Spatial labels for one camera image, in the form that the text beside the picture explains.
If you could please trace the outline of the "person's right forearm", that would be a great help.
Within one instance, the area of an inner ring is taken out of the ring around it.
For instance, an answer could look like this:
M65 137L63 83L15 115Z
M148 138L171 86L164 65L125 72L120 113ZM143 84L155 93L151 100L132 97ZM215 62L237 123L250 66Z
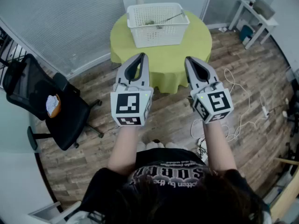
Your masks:
M219 121L203 124L207 147L208 165L218 172L237 170L232 150Z

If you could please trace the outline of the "crumpled white paper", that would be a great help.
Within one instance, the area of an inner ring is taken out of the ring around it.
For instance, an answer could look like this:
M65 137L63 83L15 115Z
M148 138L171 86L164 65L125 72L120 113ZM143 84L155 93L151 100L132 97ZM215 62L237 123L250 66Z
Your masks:
M46 110L49 113L49 115L51 116L53 111L55 110L55 108L58 106L58 99L57 96L52 96L49 95L46 101Z

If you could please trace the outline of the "grey tray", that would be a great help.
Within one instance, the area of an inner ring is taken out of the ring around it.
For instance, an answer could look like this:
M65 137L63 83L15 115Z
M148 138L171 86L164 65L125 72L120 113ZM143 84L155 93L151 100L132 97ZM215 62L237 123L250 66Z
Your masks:
M264 0L255 0L252 7L258 14L260 14L266 20L271 19L275 14L273 8Z

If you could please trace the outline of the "orange bowl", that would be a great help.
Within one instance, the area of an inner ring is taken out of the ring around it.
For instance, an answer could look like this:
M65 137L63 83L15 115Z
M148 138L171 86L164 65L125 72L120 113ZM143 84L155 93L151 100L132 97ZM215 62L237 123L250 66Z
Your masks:
M53 113L52 113L52 115L50 116L49 115L49 113L48 113L48 116L50 117L50 118L54 118L54 117L56 117L58 114L59 114L59 112L61 111L61 100L60 100L60 97L56 94L56 96L57 96L57 99L58 99L58 101L59 101L59 103L58 103L58 106L55 108L55 110L53 111Z

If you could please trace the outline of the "teal bin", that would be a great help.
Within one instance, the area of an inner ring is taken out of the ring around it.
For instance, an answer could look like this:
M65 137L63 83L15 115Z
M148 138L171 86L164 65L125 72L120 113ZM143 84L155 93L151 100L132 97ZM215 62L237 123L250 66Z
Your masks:
M251 37L253 33L253 30L248 25L244 25L239 33L239 38L243 42L246 37Z

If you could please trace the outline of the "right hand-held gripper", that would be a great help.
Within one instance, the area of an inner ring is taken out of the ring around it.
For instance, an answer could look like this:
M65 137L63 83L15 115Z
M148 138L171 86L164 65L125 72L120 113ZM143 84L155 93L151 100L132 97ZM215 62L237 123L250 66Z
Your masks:
M234 110L229 90L219 82L212 66L198 58L187 56L185 71L192 88L192 107L205 124L224 119Z

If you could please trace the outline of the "pale glass desk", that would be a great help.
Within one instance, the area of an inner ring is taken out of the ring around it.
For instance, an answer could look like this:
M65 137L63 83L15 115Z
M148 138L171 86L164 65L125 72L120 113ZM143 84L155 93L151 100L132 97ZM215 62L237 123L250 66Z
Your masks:
M27 137L29 113L0 89L0 219L5 224L42 224L30 213L53 203Z

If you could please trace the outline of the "black office chair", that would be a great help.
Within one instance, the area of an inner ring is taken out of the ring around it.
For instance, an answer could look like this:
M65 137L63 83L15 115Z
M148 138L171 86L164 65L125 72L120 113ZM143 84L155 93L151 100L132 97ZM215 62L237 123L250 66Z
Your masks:
M33 148L37 148L38 139L45 138L53 138L64 151L72 146L78 148L78 137L86 127L92 127L87 122L91 109L102 105L99 99L91 104L86 103L80 96L80 90L70 84L61 73L48 76L32 54L26 54L21 61L9 64L3 88L8 102L45 121L49 133L33 133L31 127L27 129ZM61 100L61 111L56 117L50 118L46 101L49 95L56 94Z

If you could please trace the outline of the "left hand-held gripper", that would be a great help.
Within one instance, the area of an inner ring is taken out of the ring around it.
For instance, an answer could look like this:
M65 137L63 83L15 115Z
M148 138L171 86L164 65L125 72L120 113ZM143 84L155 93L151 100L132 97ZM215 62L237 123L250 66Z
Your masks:
M111 114L118 126L144 126L150 111L153 88L150 85L149 59L139 53L125 61L117 71L110 93ZM138 85L126 85L134 82Z

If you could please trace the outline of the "round table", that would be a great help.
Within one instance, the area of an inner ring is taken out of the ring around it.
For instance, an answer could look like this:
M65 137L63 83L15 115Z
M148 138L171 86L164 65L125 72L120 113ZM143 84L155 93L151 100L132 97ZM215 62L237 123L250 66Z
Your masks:
M151 87L161 93L175 94L178 87L188 86L185 73L185 58L193 56L209 61L212 37L204 22L186 11L190 24L179 45L136 48L133 36L127 26L127 16L123 15L114 24L110 33L111 61L124 63L130 57L145 53L149 59L149 79Z

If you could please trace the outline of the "light wooden desk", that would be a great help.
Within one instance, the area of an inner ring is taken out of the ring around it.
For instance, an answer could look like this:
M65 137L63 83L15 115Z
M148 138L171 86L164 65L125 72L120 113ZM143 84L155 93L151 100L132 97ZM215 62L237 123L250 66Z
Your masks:
M271 219L272 222L276 222L281 219L288 209L291 207L292 203L295 201L296 197L299 195L299 161L287 160L282 158L274 158L274 160L283 162L290 165L297 166L296 172L294 173L292 180L286 186L285 189L278 195L274 203L271 205Z

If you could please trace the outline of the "bunch of artificial flowers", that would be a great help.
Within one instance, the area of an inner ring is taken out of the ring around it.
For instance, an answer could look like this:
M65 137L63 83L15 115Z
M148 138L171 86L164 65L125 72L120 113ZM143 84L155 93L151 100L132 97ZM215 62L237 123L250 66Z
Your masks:
M177 15L175 15L173 17L170 17L168 19L165 19L165 20L162 20L162 21L159 21L159 22L154 22L153 20L149 20L149 21L145 22L145 25L146 26L147 25L156 25L157 29L162 29L163 24L165 24L166 22L168 22L168 21L172 20L173 18L176 18L176 17L178 17L180 15L183 15L183 13L177 14Z

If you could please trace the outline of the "white side table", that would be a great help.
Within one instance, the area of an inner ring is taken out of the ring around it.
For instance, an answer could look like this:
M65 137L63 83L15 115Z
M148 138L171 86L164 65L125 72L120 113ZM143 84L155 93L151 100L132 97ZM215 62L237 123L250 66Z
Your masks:
M262 32L266 29L268 31L268 34L260 41L261 45L264 44L264 42L270 37L271 33L278 26L278 23L274 18L270 18L269 20L267 20L262 15L258 14L253 9L253 7L249 5L248 0L241 0L240 6L236 14L234 15L233 20L228 27L228 30L232 30L232 28L235 26L244 8L247 9L252 15L254 15L262 24L261 27L253 35L252 39L245 45L245 49L249 49L251 45L253 45L253 43L257 40L257 38L262 34Z

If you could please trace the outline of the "person's black printed t-shirt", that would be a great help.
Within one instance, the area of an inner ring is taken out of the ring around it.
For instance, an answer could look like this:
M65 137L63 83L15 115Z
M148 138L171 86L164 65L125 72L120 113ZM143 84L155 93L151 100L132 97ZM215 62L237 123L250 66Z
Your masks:
M237 170L213 172L176 148L138 152L129 175L101 168L79 209L100 224L271 224L269 207Z

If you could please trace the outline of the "black metal rack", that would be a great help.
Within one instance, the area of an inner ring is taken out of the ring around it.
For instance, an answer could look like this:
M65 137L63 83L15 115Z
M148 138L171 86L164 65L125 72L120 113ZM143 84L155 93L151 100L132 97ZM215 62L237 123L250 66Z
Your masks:
M12 61L21 61L26 54L26 50L0 27L0 69Z

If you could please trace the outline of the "white plastic laundry basket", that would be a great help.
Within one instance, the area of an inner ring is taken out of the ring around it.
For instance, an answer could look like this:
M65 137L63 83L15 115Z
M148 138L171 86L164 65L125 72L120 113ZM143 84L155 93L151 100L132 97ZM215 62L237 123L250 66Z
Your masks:
M183 15L166 22L162 29L157 29L156 25L145 25L146 21L159 22L180 13ZM187 15L178 3L149 3L127 8L127 26L137 48L179 45L189 24Z

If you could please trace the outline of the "person's left forearm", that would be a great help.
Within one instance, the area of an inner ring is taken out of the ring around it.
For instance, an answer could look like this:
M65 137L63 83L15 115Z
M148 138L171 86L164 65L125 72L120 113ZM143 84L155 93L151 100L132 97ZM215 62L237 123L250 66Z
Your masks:
M130 175L135 168L137 144L138 127L122 126L108 159L107 168L120 175Z

